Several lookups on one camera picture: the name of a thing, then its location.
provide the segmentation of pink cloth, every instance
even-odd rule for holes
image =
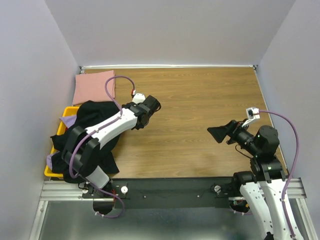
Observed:
[[[73,105],[83,104],[86,101],[107,102],[112,101],[106,94],[106,81],[115,76],[115,71],[103,71],[75,76],[75,92]],[[109,93],[115,98],[115,80],[111,80],[106,86]]]

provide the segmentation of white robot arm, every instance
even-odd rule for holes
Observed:
[[[86,129],[79,126],[75,127],[70,133],[62,152],[62,158],[69,164],[72,154],[80,140],[95,131],[75,154],[72,168],[83,178],[93,183],[99,189],[102,189],[110,179],[98,166],[100,149],[126,130],[143,129],[149,123],[150,117],[160,110],[160,108],[161,105],[159,101],[153,96],[149,95],[145,98],[141,93],[135,94],[132,102],[122,106],[122,115],[118,112],[107,120],[97,125],[87,127]]]
[[[238,143],[253,156],[250,159],[252,172],[236,172],[233,175],[232,183],[228,185],[231,186],[229,189],[232,189],[231,195],[241,195],[248,202],[261,232],[261,239],[303,240],[287,193],[282,199],[287,178],[281,162],[275,156],[279,146],[278,131],[271,126],[262,126],[253,136],[247,129],[250,124],[260,119],[259,109],[250,107],[246,109],[246,113],[248,118],[243,121],[232,120],[225,126],[208,128],[218,143],[229,136],[227,144]],[[289,225],[294,229],[295,236],[292,236]]]

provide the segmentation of wooden table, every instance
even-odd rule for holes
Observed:
[[[266,109],[252,68],[116,69],[115,74],[132,78],[137,93],[154,96],[162,109],[145,129],[122,134],[112,151],[120,169],[114,178],[217,177],[250,170],[250,160],[235,144],[218,144],[207,128],[245,119],[248,107]],[[116,100],[130,102],[131,89],[129,81],[118,78]],[[263,113],[249,131],[255,135],[270,124]],[[282,161],[279,150],[277,155]]]

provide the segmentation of gray wall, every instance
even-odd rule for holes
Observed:
[[[43,0],[0,7],[0,239],[29,238],[77,63]]]
[[[257,68],[270,110],[295,124],[300,154],[295,171],[301,177],[307,205],[320,235],[320,1],[297,0]],[[279,130],[285,160],[291,166],[295,138],[288,124],[272,117]]]
[[[258,64],[295,0],[45,0],[80,65]]]

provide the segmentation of black garment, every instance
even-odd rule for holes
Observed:
[[[112,117],[119,112],[117,106],[110,101],[106,102],[94,102],[87,101],[82,104],[77,113],[74,125],[68,128],[62,135],[51,136],[53,146],[57,149],[57,154],[53,155],[52,161],[52,172],[55,174],[63,174],[63,179],[67,183],[82,183],[84,180],[81,177],[76,179],[71,178],[69,174],[69,165],[61,158],[62,151],[65,148],[68,137],[73,128],[80,126],[83,129],[94,126],[101,123],[102,121]],[[115,159],[111,153],[111,150],[116,146],[120,135],[113,138],[99,152],[99,166],[106,174],[117,174],[119,169],[115,163]]]

